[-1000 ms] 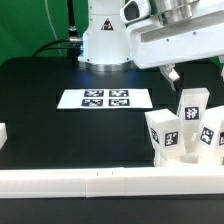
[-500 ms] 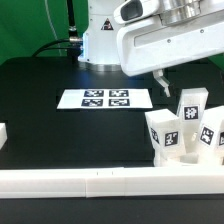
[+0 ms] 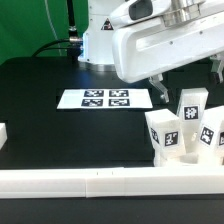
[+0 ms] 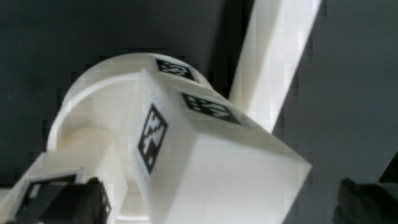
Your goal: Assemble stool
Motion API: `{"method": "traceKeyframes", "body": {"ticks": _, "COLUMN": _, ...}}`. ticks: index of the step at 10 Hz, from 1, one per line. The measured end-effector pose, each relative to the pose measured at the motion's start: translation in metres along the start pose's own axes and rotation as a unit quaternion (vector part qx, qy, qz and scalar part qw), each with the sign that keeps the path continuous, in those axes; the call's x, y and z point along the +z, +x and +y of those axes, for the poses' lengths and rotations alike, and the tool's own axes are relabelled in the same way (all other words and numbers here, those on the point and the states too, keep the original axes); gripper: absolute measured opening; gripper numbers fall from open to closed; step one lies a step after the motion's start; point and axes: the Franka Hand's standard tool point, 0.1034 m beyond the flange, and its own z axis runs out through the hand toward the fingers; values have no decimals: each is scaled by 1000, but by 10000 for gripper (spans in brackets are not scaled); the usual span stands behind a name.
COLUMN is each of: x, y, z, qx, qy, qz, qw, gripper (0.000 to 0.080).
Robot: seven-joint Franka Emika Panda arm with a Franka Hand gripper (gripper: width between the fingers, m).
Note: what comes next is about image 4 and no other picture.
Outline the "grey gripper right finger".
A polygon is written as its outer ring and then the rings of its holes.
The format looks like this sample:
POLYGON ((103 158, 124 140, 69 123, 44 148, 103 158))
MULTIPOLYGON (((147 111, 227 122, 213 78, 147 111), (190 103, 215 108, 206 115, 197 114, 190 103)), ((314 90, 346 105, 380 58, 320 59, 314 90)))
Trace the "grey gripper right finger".
POLYGON ((398 183, 341 180, 332 224, 398 224, 398 183))

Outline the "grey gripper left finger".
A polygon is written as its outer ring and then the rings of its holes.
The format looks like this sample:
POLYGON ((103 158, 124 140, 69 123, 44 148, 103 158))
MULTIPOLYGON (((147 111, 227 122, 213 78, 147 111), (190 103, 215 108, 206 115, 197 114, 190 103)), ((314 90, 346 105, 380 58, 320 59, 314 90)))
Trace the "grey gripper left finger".
POLYGON ((110 211, 103 182, 67 175, 28 183, 12 224, 106 224, 110 211))

